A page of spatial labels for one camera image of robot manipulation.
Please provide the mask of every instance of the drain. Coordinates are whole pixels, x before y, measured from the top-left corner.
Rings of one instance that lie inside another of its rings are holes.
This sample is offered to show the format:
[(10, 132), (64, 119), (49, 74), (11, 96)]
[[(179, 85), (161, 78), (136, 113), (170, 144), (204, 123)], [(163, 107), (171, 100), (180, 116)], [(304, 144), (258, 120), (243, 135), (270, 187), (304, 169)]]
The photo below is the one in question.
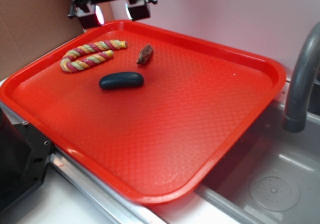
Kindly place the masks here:
[(299, 201), (298, 184), (280, 171), (266, 171), (256, 175), (250, 183), (252, 199), (262, 208), (282, 212)]

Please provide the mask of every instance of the sink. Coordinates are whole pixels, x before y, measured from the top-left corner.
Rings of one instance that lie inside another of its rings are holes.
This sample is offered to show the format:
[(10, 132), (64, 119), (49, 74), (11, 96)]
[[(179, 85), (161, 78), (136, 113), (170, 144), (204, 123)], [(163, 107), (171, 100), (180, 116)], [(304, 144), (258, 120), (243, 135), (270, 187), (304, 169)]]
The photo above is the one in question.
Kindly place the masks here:
[(320, 118), (305, 130), (281, 126), (284, 104), (273, 101), (196, 190), (236, 210), (243, 223), (314, 224), (320, 220)]

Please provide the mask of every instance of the rope toy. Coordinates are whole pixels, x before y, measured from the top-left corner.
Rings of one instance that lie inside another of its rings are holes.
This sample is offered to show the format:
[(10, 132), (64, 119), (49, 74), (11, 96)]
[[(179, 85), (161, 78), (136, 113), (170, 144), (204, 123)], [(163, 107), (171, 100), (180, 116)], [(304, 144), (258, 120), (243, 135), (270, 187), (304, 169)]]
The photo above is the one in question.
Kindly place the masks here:
[[(128, 44), (125, 40), (104, 40), (81, 45), (77, 48), (67, 51), (60, 62), (60, 66), (63, 71), (68, 73), (83, 71), (96, 64), (100, 64), (111, 59), (114, 55), (113, 50), (123, 49), (127, 47)], [(77, 60), (77, 58), (90, 53), (95, 54), (88, 56), (83, 60)]]

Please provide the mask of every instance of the gray faucet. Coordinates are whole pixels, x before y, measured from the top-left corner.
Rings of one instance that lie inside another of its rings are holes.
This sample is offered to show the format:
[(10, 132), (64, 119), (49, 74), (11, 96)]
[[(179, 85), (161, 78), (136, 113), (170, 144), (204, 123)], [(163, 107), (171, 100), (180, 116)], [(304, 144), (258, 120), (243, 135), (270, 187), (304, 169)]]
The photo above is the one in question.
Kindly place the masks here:
[(306, 38), (296, 62), (286, 98), (282, 127), (298, 133), (304, 130), (307, 110), (320, 115), (320, 22)]

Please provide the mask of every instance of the cardboard wall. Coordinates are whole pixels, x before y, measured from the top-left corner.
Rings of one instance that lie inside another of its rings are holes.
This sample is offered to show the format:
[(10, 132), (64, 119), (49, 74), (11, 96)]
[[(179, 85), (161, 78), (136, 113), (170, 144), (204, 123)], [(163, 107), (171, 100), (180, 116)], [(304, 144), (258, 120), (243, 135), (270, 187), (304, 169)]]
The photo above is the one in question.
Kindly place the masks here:
[(83, 33), (71, 0), (0, 0), (0, 80)]

